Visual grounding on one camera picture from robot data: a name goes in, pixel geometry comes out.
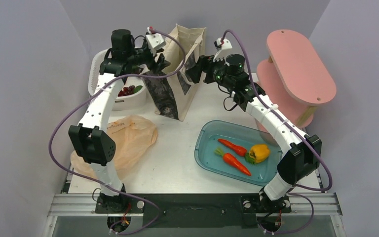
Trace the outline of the orange carrot with greens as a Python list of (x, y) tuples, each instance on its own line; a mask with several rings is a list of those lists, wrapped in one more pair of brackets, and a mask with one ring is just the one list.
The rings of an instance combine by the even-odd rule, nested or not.
[(214, 154), (220, 156), (226, 164), (237, 169), (239, 172), (247, 176), (251, 176), (251, 172), (240, 161), (238, 161), (232, 154), (225, 153), (221, 148), (216, 148), (214, 151)]

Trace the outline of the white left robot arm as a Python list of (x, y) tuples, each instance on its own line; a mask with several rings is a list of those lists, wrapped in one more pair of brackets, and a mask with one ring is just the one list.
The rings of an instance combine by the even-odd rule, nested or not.
[(162, 54), (166, 42), (153, 27), (148, 27), (139, 48), (126, 29), (114, 30), (111, 41), (111, 48), (93, 62), (98, 80), (94, 94), (84, 116), (78, 125), (70, 126), (68, 134), (76, 154), (90, 165), (101, 181), (98, 206), (119, 213), (128, 208), (129, 201), (124, 195), (125, 185), (114, 167), (116, 144), (106, 131), (115, 100), (124, 86), (121, 76), (130, 77), (139, 65), (159, 72), (169, 63)]

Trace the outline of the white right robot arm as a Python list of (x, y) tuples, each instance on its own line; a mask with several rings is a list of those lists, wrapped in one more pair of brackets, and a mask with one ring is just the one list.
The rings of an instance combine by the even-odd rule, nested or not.
[(309, 136), (290, 122), (253, 82), (244, 66), (245, 58), (240, 54), (218, 61), (213, 56), (200, 56), (185, 73), (193, 83), (199, 83), (205, 74), (204, 83), (215, 82), (224, 87), (236, 105), (259, 121), (277, 142), (282, 158), (274, 178), (259, 191), (259, 205), (265, 212), (279, 211), (289, 206), (287, 193), (320, 166), (322, 142), (318, 136)]

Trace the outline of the orange plastic grocery bag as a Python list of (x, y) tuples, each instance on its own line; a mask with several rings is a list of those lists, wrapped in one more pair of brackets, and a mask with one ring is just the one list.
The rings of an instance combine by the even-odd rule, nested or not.
[(119, 179), (124, 179), (156, 142), (156, 125), (139, 115), (130, 115), (107, 126), (107, 134), (115, 141), (114, 167)]

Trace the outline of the red chili pepper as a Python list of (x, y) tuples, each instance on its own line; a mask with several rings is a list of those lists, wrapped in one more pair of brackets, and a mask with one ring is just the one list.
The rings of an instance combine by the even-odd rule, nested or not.
[(235, 152), (240, 157), (245, 157), (247, 150), (239, 145), (233, 144), (232, 142), (225, 140), (225, 139), (218, 139), (218, 142), (222, 145), (226, 146), (227, 148), (231, 149), (233, 152)]

